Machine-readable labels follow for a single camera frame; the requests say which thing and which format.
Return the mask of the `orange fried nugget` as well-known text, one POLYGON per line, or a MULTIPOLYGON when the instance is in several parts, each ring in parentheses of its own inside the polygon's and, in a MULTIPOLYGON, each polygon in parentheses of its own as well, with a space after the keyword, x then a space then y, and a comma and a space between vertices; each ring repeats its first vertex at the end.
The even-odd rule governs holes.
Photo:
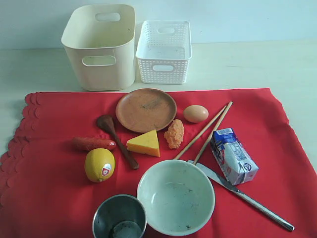
POLYGON ((164 133, 164 138, 168 143, 170 149, 178 149, 183 142, 184 126, 183 122, 179 119, 173 120, 168 127, 168 130, 164 133))

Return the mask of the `yellow cheese wedge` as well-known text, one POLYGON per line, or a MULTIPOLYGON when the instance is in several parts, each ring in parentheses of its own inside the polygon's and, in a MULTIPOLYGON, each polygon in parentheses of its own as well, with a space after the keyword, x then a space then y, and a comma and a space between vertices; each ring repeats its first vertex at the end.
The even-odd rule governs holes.
POLYGON ((126 146, 131 152, 160 157, 159 140, 155 129, 128 140, 126 146))

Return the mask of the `brown egg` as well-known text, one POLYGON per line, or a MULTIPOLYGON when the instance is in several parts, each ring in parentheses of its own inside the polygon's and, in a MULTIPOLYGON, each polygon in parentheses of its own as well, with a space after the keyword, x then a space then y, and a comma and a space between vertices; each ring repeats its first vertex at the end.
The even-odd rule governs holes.
POLYGON ((209 116, 208 110, 200 105, 190 105, 183 111, 184 118, 192 123, 199 123, 209 116))

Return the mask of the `blue white milk carton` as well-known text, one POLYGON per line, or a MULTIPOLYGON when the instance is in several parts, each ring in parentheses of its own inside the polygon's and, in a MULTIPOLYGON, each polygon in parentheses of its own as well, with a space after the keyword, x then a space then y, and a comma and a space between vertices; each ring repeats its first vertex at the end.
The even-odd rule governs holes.
POLYGON ((213 132, 211 151, 226 180, 232 185, 252 181, 259 169, 232 128, 213 132))

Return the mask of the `brown round plate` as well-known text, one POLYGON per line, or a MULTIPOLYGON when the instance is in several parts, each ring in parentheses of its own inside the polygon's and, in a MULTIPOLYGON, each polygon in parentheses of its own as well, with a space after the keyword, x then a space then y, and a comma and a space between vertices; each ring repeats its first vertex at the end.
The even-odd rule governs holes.
POLYGON ((126 129, 146 133, 167 127, 175 118, 177 105, 167 93, 152 88, 134 90, 116 105, 116 118, 126 129))

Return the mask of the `left wooden chopstick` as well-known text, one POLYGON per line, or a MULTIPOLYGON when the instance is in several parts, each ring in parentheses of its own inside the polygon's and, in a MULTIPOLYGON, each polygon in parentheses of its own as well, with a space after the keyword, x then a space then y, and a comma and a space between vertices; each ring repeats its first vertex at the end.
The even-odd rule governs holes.
POLYGON ((210 122, 174 157, 179 159, 195 142, 200 136, 214 123, 216 119, 224 112, 227 106, 224 106, 211 120, 210 122))

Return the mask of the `dark wooden spoon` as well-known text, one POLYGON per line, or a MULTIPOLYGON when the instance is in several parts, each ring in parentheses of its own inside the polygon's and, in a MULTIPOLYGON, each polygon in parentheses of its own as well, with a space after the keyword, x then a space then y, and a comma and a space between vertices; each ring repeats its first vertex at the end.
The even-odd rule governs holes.
POLYGON ((133 156, 129 153, 127 148, 122 144, 121 140, 118 138, 113 118, 111 115, 101 115, 97 118, 97 126, 102 129, 104 132, 110 134, 115 142, 117 143, 117 146, 119 147, 121 153, 123 154, 124 158, 128 162, 131 169, 136 170, 139 168, 138 162, 133 158, 133 156))

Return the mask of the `white perforated plastic basket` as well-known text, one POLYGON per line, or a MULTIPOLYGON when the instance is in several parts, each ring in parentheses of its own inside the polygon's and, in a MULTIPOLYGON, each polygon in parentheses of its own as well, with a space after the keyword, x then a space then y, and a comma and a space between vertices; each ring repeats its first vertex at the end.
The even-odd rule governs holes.
POLYGON ((188 21, 146 20, 136 49, 141 81, 184 84, 192 57, 188 21))

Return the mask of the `yellow lemon with sticker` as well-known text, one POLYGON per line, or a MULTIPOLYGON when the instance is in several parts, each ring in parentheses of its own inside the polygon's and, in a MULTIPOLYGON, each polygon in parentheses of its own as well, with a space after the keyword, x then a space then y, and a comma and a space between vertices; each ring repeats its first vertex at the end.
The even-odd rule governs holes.
POLYGON ((102 182, 109 179, 115 169, 115 158, 111 151, 104 148, 91 150, 85 159, 85 174, 92 182, 102 182))

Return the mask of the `pale green bowl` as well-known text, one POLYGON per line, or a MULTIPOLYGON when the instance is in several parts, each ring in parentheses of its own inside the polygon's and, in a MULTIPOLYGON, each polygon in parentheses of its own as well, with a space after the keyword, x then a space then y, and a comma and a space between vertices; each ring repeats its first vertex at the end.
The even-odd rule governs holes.
POLYGON ((197 166, 183 160, 165 160, 147 169, 137 187, 148 224, 169 236, 187 236, 210 220, 215 192, 197 166))

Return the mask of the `red sausage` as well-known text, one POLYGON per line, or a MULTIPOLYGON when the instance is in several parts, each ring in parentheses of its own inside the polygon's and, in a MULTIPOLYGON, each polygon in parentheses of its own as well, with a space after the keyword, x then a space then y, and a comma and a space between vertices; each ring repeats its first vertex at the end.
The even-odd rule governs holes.
POLYGON ((74 137, 72 143, 77 149, 83 151, 91 151, 97 148, 113 150, 116 147, 113 140, 96 137, 74 137))

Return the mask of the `silver table knife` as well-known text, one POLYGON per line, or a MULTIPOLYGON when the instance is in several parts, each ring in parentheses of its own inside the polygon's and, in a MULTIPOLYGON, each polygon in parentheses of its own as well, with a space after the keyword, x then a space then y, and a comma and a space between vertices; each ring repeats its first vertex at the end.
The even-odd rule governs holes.
POLYGON ((280 226, 282 226, 284 229, 288 230, 289 232, 294 231, 295 227, 289 223, 288 221, 284 220, 274 212, 270 211, 267 209, 265 206, 261 205, 254 199, 250 198, 246 194, 244 194, 242 191, 237 189, 235 186, 230 184, 226 179, 224 179, 221 175, 216 173, 214 170, 208 168, 207 166, 201 164, 201 163, 196 163, 196 166, 210 179, 213 181, 217 182, 221 186, 225 187, 227 190, 231 191, 241 199, 245 200, 247 203, 261 211, 263 214, 265 214, 267 217, 278 223, 280 226))

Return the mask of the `red scalloped cloth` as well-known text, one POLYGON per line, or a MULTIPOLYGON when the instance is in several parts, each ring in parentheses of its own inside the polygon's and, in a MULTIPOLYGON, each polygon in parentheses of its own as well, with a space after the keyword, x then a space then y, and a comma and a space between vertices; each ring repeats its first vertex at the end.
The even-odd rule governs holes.
MULTIPOLYGON (((221 128, 233 128, 259 170, 239 189, 283 219, 286 231, 217 183, 215 209, 195 238, 314 238, 317 235, 317 176, 281 103, 269 89, 172 92, 177 118, 189 105, 202 105, 213 117, 232 106, 221 128)), ((102 183, 84 172, 86 154, 71 143, 75 136, 107 137, 96 126, 100 115, 115 113, 121 93, 49 93, 26 96, 23 119, 1 157, 0 235, 3 238, 90 238, 98 206, 116 194, 136 194, 143 173, 172 159, 158 133, 160 157, 135 154, 130 169, 120 150, 116 168, 102 183)))

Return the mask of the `cream plastic bin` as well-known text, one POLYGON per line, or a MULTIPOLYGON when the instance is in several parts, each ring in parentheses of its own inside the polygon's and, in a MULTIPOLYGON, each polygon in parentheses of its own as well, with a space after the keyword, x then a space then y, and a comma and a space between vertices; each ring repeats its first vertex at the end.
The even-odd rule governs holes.
POLYGON ((91 4, 73 11, 61 37, 82 88, 122 90, 135 81, 135 10, 91 4))

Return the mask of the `stainless steel cup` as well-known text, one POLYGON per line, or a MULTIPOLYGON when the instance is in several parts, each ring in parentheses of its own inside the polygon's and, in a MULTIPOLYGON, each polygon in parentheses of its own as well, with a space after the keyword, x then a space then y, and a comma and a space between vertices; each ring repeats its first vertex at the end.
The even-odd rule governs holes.
POLYGON ((141 238, 147 226, 146 211, 134 196, 119 194, 96 210, 92 232, 95 238, 141 238))

